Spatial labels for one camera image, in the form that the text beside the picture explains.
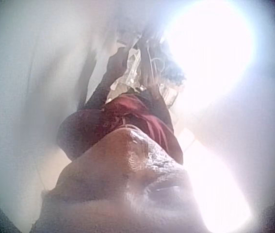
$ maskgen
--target red top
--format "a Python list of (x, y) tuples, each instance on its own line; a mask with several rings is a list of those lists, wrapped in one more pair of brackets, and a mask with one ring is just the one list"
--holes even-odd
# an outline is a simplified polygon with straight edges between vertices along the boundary
[(146, 133), (176, 162), (183, 163), (182, 151), (172, 130), (151, 114), (134, 94), (122, 94), (101, 110), (85, 109), (73, 113), (61, 124), (57, 143), (69, 159), (74, 160), (121, 127), (123, 119)]

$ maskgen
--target dark skin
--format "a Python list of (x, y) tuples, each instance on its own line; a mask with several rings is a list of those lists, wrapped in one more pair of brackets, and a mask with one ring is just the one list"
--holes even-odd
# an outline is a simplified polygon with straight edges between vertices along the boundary
[[(126, 68), (109, 60), (99, 89)], [(90, 98), (87, 108), (104, 100)], [(186, 169), (139, 129), (119, 128), (64, 168), (32, 232), (206, 232)]]

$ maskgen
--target bright light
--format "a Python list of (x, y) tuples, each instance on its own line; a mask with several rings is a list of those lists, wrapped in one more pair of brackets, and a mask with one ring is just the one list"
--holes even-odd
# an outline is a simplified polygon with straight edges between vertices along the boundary
[(195, 141), (184, 155), (194, 196), (206, 227), (213, 233), (240, 228), (250, 217), (248, 204), (224, 163)]
[(176, 62), (187, 75), (184, 100), (199, 109), (226, 93), (254, 57), (254, 39), (232, 3), (201, 0), (189, 5), (166, 30)]

